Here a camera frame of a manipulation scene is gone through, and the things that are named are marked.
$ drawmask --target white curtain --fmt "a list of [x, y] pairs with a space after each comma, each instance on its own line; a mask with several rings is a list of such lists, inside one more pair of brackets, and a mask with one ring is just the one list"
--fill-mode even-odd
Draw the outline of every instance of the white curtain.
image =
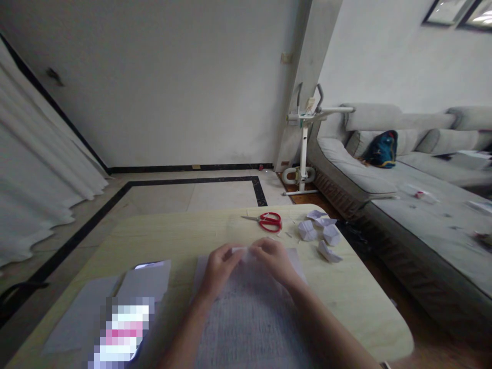
[[103, 193], [104, 171], [0, 42], [0, 267], [74, 221], [70, 207]]

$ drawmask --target scissors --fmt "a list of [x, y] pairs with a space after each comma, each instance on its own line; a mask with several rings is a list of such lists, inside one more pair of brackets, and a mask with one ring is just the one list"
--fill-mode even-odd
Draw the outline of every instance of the scissors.
[[[282, 230], [282, 218], [277, 213], [264, 213], [259, 217], [241, 217], [244, 219], [255, 220], [258, 222], [260, 227], [262, 227], [267, 232], [278, 233]], [[268, 224], [274, 226], [275, 229], [269, 229], [264, 225]]]

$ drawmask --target gray sofa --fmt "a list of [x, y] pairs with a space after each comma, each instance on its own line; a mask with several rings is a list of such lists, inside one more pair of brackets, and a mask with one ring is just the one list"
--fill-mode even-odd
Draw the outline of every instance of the gray sofa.
[[[462, 187], [492, 186], [492, 171], [436, 157], [492, 143], [492, 108], [402, 114], [392, 105], [344, 104], [355, 113], [313, 125], [307, 159], [315, 184], [372, 239], [386, 265], [446, 330], [480, 346], [492, 342], [492, 254], [471, 235], [492, 231], [492, 217], [467, 201], [487, 202]], [[397, 164], [366, 167], [361, 156], [379, 133], [398, 132]], [[438, 203], [416, 199], [412, 185]]]

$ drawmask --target blue backpack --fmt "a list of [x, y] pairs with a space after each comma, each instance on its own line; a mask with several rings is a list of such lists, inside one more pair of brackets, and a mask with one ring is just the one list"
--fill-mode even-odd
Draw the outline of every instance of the blue backpack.
[[383, 132], [373, 139], [363, 159], [375, 167], [392, 168], [396, 164], [397, 143], [396, 131]]

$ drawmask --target hand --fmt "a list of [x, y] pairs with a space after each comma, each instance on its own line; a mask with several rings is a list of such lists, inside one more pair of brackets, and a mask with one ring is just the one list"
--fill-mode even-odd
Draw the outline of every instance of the hand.
[[274, 241], [268, 237], [260, 238], [251, 245], [250, 250], [285, 288], [293, 288], [303, 284], [281, 242]]
[[244, 255], [244, 250], [232, 254], [233, 247], [243, 247], [236, 243], [226, 243], [210, 253], [205, 276], [198, 295], [213, 303], [226, 285], [234, 267]]

